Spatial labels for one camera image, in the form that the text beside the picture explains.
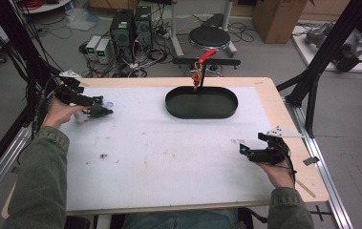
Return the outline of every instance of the jacket sleeve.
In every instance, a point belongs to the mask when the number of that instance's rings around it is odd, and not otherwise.
[[[267,217],[267,228],[314,228],[311,214],[297,190],[292,188],[277,188],[272,191]]]
[[[62,229],[67,199],[69,139],[42,127],[21,155],[21,167],[3,228]]]

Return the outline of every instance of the floor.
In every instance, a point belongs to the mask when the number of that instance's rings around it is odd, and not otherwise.
[[[62,10],[36,16],[36,23],[47,24],[64,17]],[[179,28],[199,25],[195,17],[179,19]],[[232,18],[230,22],[242,22],[251,26],[249,18]],[[109,20],[100,20],[89,31],[70,30],[66,19],[49,26],[37,24],[38,28],[47,27],[41,38],[45,49],[56,63],[64,70],[76,73],[87,71],[86,62],[78,47],[88,41],[93,34],[103,34],[110,27]],[[283,45],[266,45],[255,31],[244,34],[245,40],[252,42],[234,42],[238,53],[233,58],[240,59],[242,65],[224,67],[224,76],[267,76],[276,85],[301,73],[306,65],[292,41]],[[199,51],[186,43],[186,36],[179,37],[185,56],[197,57]],[[219,53],[219,58],[227,58],[226,53]],[[183,76],[186,67],[174,64],[158,64],[147,69],[147,77]],[[11,62],[0,64],[0,138],[17,118],[24,107],[25,84]],[[287,95],[291,89],[281,92]],[[349,214],[353,228],[362,228],[362,73],[324,72],[319,82],[317,105],[314,116],[314,134],[331,177]],[[0,184],[0,212],[8,197],[16,175],[9,173]],[[330,212],[327,203],[309,204],[310,211],[317,206],[322,212]],[[267,215],[266,207],[253,208],[262,216]],[[315,228],[337,228],[332,216],[313,215]],[[254,220],[255,228],[266,228]]]

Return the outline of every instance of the desktop computer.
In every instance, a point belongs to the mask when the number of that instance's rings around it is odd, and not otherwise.
[[[132,10],[115,10],[110,34],[118,64],[134,63],[137,50],[136,27]]]
[[[138,46],[143,50],[151,50],[153,48],[151,7],[150,6],[136,7],[135,21],[136,21]]]

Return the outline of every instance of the human hand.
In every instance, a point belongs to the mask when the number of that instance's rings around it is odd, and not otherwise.
[[[44,119],[43,126],[50,126],[56,129],[64,122],[68,122],[73,113],[85,110],[88,107],[84,106],[70,106],[61,102],[58,98],[53,97],[47,116]]]
[[[284,160],[279,164],[271,165],[267,163],[255,163],[261,167],[270,182],[275,188],[294,188],[293,180],[291,179],[290,169],[287,166],[287,162]]]

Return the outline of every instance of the black oval tray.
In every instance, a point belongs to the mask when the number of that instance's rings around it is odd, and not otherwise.
[[[238,107],[237,96],[222,87],[175,88],[165,97],[169,114],[185,119],[228,118]]]

